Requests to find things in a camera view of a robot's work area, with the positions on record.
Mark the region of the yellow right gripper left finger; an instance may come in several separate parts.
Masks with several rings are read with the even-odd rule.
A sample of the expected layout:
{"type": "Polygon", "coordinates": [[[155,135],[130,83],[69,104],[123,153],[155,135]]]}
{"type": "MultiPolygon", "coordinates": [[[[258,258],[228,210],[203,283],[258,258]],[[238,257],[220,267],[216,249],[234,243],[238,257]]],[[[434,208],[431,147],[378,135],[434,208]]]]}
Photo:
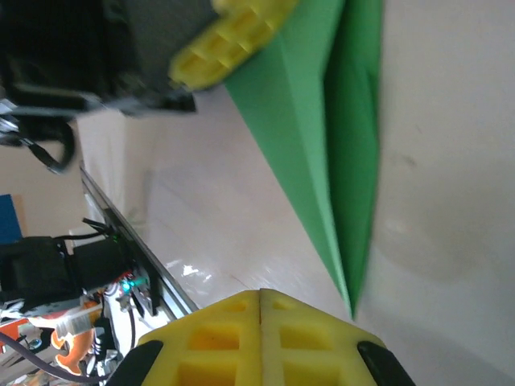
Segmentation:
{"type": "Polygon", "coordinates": [[[163,347],[142,386],[262,386],[259,292],[246,290],[143,335],[163,347]]]}

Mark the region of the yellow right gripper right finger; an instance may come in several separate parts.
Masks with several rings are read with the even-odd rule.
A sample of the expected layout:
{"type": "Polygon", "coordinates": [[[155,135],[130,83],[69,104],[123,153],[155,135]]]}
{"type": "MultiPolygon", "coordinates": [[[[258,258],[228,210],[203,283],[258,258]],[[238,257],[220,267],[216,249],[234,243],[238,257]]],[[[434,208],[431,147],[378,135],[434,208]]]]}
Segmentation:
{"type": "Polygon", "coordinates": [[[286,294],[260,289],[263,386],[378,386],[358,343],[384,343],[286,294]]]}

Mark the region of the green paper sheet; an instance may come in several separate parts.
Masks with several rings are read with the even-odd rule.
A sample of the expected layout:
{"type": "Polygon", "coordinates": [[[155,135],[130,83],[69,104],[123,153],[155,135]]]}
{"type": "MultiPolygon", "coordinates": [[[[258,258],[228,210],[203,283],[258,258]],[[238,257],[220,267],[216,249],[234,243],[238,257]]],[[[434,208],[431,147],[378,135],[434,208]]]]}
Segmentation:
{"type": "Polygon", "coordinates": [[[384,0],[300,0],[225,86],[344,300],[365,284],[384,0]]]}

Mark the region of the aluminium rail frame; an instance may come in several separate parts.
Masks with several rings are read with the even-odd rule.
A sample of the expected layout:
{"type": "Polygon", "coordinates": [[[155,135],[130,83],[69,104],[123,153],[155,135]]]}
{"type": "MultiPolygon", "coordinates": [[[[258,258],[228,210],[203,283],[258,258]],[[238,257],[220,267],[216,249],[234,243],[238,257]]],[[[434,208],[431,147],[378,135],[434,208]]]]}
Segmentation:
{"type": "Polygon", "coordinates": [[[175,320],[198,310],[198,306],[151,252],[129,221],[97,185],[84,165],[80,165],[80,176],[84,192],[91,197],[106,225],[127,244],[129,259],[134,265],[134,276],[146,279],[145,285],[133,291],[145,311],[155,316],[162,310],[170,320],[175,320]]]}

